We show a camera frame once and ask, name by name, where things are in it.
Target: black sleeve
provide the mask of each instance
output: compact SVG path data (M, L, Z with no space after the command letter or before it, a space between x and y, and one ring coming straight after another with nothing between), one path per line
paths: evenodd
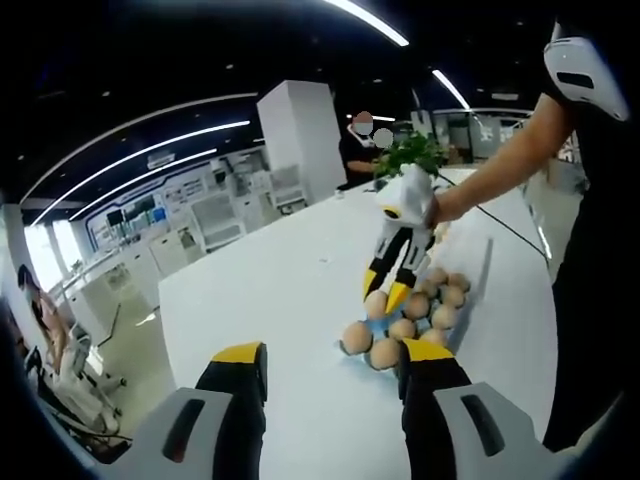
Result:
M347 137L342 137L340 139L340 156L342 157L342 163L347 165L347 162L352 162L354 160L361 160L358 158L358 154L360 153L360 149L356 148L354 145L354 141Z

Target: cable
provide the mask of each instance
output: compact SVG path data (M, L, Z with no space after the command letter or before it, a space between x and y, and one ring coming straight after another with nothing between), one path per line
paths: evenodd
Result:
M59 412L48 403L46 402L43 402L43 403L54 417L56 417L61 422L66 423L70 429L72 429L78 434L86 435L88 437L96 437L96 438L118 438L120 440L126 440L127 442L133 442L132 438L125 437L123 435L118 435L115 433L96 433L93 430L90 430L86 426L82 425L81 423L78 423L75 420L66 416L65 414Z
M448 182L449 184L453 185L454 187L456 187L458 184L455 183L453 180L445 177L444 175L442 175L440 172L438 172L438 176L440 178L442 178L444 181ZM533 248L536 252L538 252L540 255L542 255L542 258L544 258L545 262L547 262L547 266L549 266L549 258L547 257L547 255L537 246L535 246L529 239L525 238L524 236L522 236L521 234L519 234L518 232L516 232L513 228L511 228L509 225L507 225L505 222L503 222L502 220L500 220L498 217L496 217L495 215L493 215L492 213L489 213L488 211L486 211L483 207L476 205L476 207L478 210L480 210L482 213L484 213L487 217L491 218L492 220L494 220L495 222L499 223L500 225L502 225L504 228L506 228L507 230L509 230L511 233L513 233L516 237L518 237L520 240L522 240L523 242L525 242L527 245L529 245L531 248Z

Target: led strip light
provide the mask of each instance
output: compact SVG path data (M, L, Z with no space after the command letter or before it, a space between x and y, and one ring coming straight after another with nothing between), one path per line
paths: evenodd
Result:
M347 13L350 13L354 17L358 17L363 22L368 23L373 28L375 28L380 33L382 33L384 36L389 38L396 45L399 45L401 47L406 47L407 45L409 45L409 41L406 38L404 38L402 35L400 35L400 33L398 33L396 30L394 30L389 25L384 23L378 17L367 12L364 8L356 5L355 3L352 3L349 0L324 0L324 1L327 3L330 3L335 7L338 7L344 10Z
M47 213L49 213L51 210L53 210L56 207L56 205L58 205L60 202L62 202L65 198L67 198L73 192L75 192L78 189L84 187L87 183L95 180L100 175L108 172L112 168L115 168L118 165L123 164L124 162L128 162L132 158L138 157L138 156L140 156L142 154L145 154L147 152L150 152L151 150L154 150L156 148L164 147L165 145L169 145L171 143L179 142L180 140L184 140L186 138L195 137L197 135L202 135L202 134L205 134L205 133L216 132L218 130L225 130L227 128L242 127L242 126L245 126L245 125L249 125L249 123L251 123L249 120L245 120L244 122L228 123L226 125L218 125L217 127L205 128L204 130L198 130L196 132L191 132L191 133L187 133L185 135L180 135L179 137L170 138L169 140L165 140L164 142L156 143L155 145L151 145L150 147L143 148L142 150L139 150L139 151L137 151L135 153L132 153L131 155L128 155L128 156L118 160L117 162L112 163L111 165L108 165L108 166L104 167L102 170L99 170L98 172L94 173L93 175L90 175L89 177L85 178L84 180L82 180L77 185L74 185L70 190L68 190L67 192L63 193L60 197L56 198L53 202L51 202L51 205L49 205L47 208L45 208L44 211L40 215L38 215L38 218L36 218L31 225L35 225L40 220L42 220L45 217L45 215L47 215Z
M217 148L213 148L211 150L207 150L206 152L200 152L200 153L196 153L195 155L191 155L189 157L185 157L182 158L180 160L176 160L175 162L171 162L168 163L166 165L163 165L160 168L156 168L155 170L151 170L150 172L147 172L143 175L140 175L139 177L134 178L133 180L129 180L128 182L123 183L122 185L120 185L119 187L114 188L113 190L111 190L108 193L105 193L104 195L102 195L100 198L95 199L93 202L91 202L88 205L85 205L84 207L82 207L81 210L79 210L78 212L74 213L71 218L69 218L70 221L75 220L76 218L78 218L80 215L82 215L84 212L86 212L87 210L89 210L91 207L97 205L98 203L102 202L103 200L105 200L106 198L110 197L111 195L113 195L114 193L119 192L120 190L123 190L127 187L130 187L131 185L133 185L134 183L139 182L140 180L144 180L145 178L150 177L151 175L155 175L158 172L161 172L162 170L166 170L167 168L171 168L171 167L175 167L176 165L180 165L181 163L185 163L188 162L190 160L194 160L196 158L200 158L200 157L204 157L205 155L209 155L210 153L215 153L217 152L218 149Z
M436 77L438 79L438 81L447 89L451 92L451 95L453 95L456 100L458 100L458 102L460 103L460 105L462 105L462 108L464 108L467 112L471 111L471 107L469 106L469 104L467 103L467 101L464 99L464 97L460 94L460 92L458 91L458 89L456 87L453 86L453 83L451 83L449 81L449 79L444 75L444 73L442 73L440 70L434 70L433 72L433 76Z
M371 115L374 120L380 120L381 122L395 122L396 119L393 117L378 117L377 115ZM347 118L353 118L353 115L348 114Z

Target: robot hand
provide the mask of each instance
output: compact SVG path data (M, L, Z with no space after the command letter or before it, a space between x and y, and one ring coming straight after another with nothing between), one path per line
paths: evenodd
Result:
M434 199L431 177L415 164L402 165L400 170L402 175L392 179L376 197L385 214L384 225L364 281L366 298L380 288L403 245L409 242L389 291L386 313L406 300L415 286L416 271L435 241L433 230L428 227Z

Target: hand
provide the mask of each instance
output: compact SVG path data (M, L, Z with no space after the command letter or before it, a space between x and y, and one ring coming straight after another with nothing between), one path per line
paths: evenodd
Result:
M436 194L430 226L435 227L439 223L458 220L467 213L469 208L456 187L450 188L441 194Z

